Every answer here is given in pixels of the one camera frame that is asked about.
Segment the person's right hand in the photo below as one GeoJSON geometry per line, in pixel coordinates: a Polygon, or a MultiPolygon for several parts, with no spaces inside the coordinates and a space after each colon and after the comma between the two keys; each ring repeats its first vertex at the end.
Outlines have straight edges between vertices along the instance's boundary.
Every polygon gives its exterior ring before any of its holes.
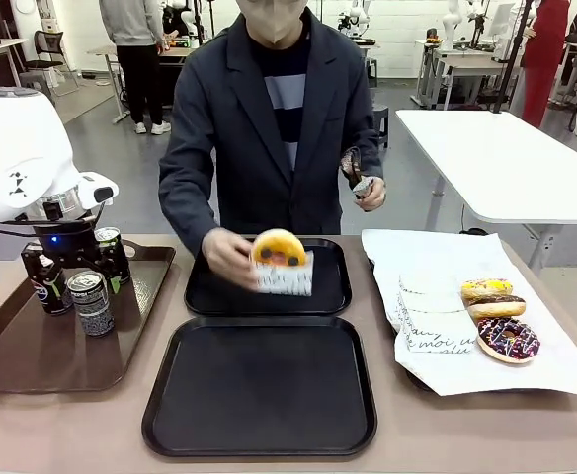
{"type": "Polygon", "coordinates": [[[251,242],[221,227],[210,230],[202,242],[202,253],[214,273],[237,286],[257,291],[258,277],[250,260],[251,249],[251,242]]]}

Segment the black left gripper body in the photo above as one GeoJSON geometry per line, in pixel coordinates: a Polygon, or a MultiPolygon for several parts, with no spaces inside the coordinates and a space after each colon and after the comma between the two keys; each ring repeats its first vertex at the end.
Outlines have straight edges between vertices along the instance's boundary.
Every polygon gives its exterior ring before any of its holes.
{"type": "Polygon", "coordinates": [[[59,263],[97,263],[102,253],[94,227],[87,222],[34,226],[43,253],[59,263]]]}

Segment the person's left hand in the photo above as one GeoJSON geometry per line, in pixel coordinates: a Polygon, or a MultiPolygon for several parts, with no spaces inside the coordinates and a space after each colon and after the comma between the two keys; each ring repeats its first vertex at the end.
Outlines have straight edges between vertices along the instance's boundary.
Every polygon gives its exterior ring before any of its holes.
{"type": "Polygon", "coordinates": [[[370,191],[356,199],[355,204],[364,212],[372,212],[383,206],[386,200],[386,185],[383,178],[373,177],[370,191]]]}

